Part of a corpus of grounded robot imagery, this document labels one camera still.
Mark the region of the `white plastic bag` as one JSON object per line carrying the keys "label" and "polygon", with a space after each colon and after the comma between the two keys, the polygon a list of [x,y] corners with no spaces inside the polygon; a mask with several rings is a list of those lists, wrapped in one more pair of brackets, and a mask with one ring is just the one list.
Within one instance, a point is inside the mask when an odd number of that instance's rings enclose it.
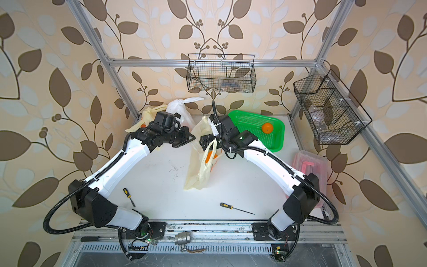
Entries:
{"label": "white plastic bag", "polygon": [[192,115],[188,112],[186,104],[189,104],[190,109],[197,110],[198,101],[202,101],[202,97],[191,97],[187,99],[177,99],[171,101],[166,108],[166,112],[171,114],[179,114],[180,118],[177,119],[181,126],[188,126],[190,130],[195,127],[195,122]]}

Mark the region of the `yellow plastic bag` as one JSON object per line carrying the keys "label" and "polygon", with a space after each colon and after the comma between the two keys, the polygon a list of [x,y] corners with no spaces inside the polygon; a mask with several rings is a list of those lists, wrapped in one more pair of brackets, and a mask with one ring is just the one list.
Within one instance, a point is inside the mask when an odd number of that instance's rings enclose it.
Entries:
{"label": "yellow plastic bag", "polygon": [[160,111],[166,111],[167,105],[160,105],[158,107],[154,108],[146,108],[142,112],[141,120],[137,123],[135,123],[133,126],[131,126],[129,129],[125,130],[126,132],[136,132],[138,129],[142,127],[146,127],[149,125],[151,121],[155,119],[155,116]]}
{"label": "yellow plastic bag", "polygon": [[[204,116],[199,123],[195,125],[191,133],[196,137],[195,141],[192,141],[190,164],[187,171],[187,178],[184,184],[184,190],[198,189],[201,190],[207,187],[210,180],[211,171],[215,164],[212,163],[213,156],[218,154],[221,157],[222,150],[217,146],[216,141],[212,141],[206,151],[203,151],[199,144],[200,137],[203,135],[212,134],[211,127],[209,125],[209,118]],[[212,151],[212,158],[208,164],[205,164],[205,159],[209,151]]]}

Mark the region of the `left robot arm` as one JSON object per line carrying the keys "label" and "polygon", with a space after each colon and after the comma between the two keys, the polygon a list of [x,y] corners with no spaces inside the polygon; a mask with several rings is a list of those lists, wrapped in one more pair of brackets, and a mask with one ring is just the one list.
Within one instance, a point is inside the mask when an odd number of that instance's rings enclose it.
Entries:
{"label": "left robot arm", "polygon": [[[136,210],[117,206],[109,200],[109,196],[122,178],[157,147],[170,144],[179,148],[195,139],[187,126],[180,126],[175,120],[164,124],[150,122],[148,127],[128,133],[122,150],[113,159],[90,177],[83,181],[75,180],[69,185],[69,194],[47,213],[43,221],[44,231],[62,235],[88,227],[116,227],[119,235],[126,229],[133,231],[139,239],[149,237],[152,232],[148,217]],[[53,215],[67,201],[87,223],[68,229],[52,228],[50,221]]]}

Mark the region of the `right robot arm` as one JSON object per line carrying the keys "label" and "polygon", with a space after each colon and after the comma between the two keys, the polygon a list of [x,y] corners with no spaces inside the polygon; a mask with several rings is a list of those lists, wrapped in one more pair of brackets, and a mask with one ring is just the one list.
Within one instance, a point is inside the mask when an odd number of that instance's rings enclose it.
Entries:
{"label": "right robot arm", "polygon": [[[274,155],[253,133],[240,132],[228,115],[219,116],[215,102],[212,102],[212,115],[209,124],[213,133],[204,135],[200,145],[204,151],[217,144],[229,159],[240,156],[263,170],[287,195],[282,207],[268,220],[267,228],[271,239],[280,240],[292,225],[301,225],[306,219],[325,225],[339,221],[335,205],[320,191],[319,178],[292,168]],[[332,211],[329,220],[311,215],[312,210],[322,200]]]}

